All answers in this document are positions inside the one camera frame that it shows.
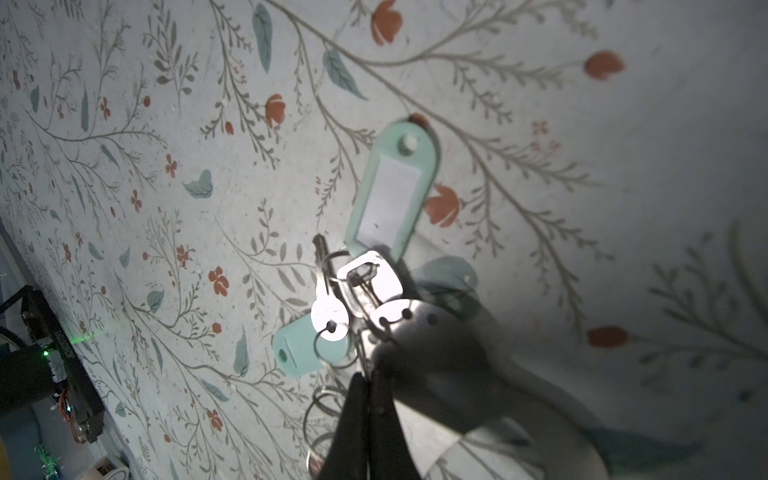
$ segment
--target teal leaf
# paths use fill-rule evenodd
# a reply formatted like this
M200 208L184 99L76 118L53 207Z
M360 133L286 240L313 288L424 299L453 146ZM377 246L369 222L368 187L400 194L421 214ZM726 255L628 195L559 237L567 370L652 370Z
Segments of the teal leaf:
M248 343L245 338L245 330L243 330L243 336L240 337L235 346L235 363L232 367L237 376L248 373Z
M131 248L128 247L128 250L125 250L125 253L120 255L120 265L122 265L123 268L125 268L126 266L128 266L128 262L130 260L131 260Z
M253 13L253 33L259 46L259 59L266 73L270 72L272 61L272 18L264 5L258 4Z
M114 156L112 156L112 153L107 148L107 145L101 144L100 149L101 149L101 153L107 156L107 160L113 163L114 166L117 167L118 170L120 170L120 165L118 164L118 161L114 159Z
M72 175L72 183L74 183L74 191L78 193L78 198L80 199L80 205L83 206L83 210L85 210L85 202L83 201L83 193L80 191L80 185L78 184L78 180Z
M154 339L150 339L152 346L154 347L154 353L157 355L157 364L160 365L160 370L163 370L163 355L160 353L160 347L157 346L157 342Z
M346 69L338 50L326 50L326 53L323 54L323 65L325 65L326 70L328 71L328 78L330 78L337 87L341 87L363 100L368 100L363 97L360 90L357 89L357 83L355 83L355 79L352 77L352 74L349 73L349 70Z
M38 113L38 103L40 102L40 85L35 87L31 94L29 94L29 101L32 102L32 111Z
M117 363L115 363L114 359L112 359L112 370L114 370L114 377L118 380L118 383L122 385L123 381L120 380L120 374L118 373L118 365Z
M210 180L210 170L203 170L199 180L184 184L184 188L186 188L194 198L210 197L210 194L214 191L214 184Z
M91 256L94 257L96 260L103 260L104 258L101 256L101 254L98 252L98 248L91 243L88 242L88 252L91 253Z
M610 429L584 430L613 475L646 472L682 462L701 452L703 442L676 444Z
M157 312L157 309L163 304L163 296L165 296L165 291L158 292L157 290L152 290L147 294L147 306L150 312Z
M80 126L83 131L88 131L88 91L83 86L83 101L80 103Z
M226 396L224 396L221 390L219 390L216 386L211 385L210 383L206 382L203 379L200 379L200 383L202 383L205 389L209 391L210 394L215 396L217 399L221 400L222 402L229 401L229 399Z
M176 467L174 467L173 461L170 462L170 477L173 480L179 480L179 475L176 473Z

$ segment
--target silver key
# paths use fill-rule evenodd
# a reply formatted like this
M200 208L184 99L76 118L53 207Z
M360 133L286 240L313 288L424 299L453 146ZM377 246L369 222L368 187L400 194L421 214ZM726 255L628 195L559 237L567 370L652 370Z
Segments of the silver key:
M315 289L317 299L312 304L312 311L310 313L312 326L315 327L316 332L321 332L325 329L320 336L335 342L344 338L349 330L349 312L347 312L344 303L337 299L329 288L325 263L328 255L326 239L322 235L315 235L312 243L315 244L317 276L317 287ZM333 328L329 328L330 322L335 324Z
M376 268L375 276L368 285L353 286L350 280L352 271L361 266L371 265ZM402 296L402 283L395 269L382 255L370 250L339 268L336 275L342 280L340 287L344 300L353 315L360 318L370 316L381 304Z

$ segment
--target white paper label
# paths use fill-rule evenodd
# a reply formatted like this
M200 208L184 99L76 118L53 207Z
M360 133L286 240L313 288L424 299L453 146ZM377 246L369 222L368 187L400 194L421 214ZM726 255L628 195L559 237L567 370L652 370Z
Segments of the white paper label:
M373 179L357 240L368 248L395 245L421 172L392 158L382 157Z

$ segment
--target mint green plastic tag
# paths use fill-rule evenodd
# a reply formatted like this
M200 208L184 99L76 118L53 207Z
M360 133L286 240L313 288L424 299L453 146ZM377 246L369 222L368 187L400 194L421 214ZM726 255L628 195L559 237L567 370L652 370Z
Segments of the mint green plastic tag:
M346 228L352 257L376 250L393 263L400 260L438 161L435 142L416 124L390 125L376 138Z
M302 316L277 330L272 341L272 352L277 366L288 376L300 377L323 366L317 359L313 342L317 332L309 315ZM320 337L317 352L330 363L341 361L349 350L349 335L338 342Z

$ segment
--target key head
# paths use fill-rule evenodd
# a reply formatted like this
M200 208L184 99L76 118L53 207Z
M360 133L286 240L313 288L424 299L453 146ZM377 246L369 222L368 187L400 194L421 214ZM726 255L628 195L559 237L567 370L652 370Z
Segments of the key head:
M315 303L312 304L310 317L316 332L325 329L328 322L336 324L333 332L327 329L320 335L321 338L330 342L343 339L349 331L349 312L346 311L344 303L333 295L317 297Z

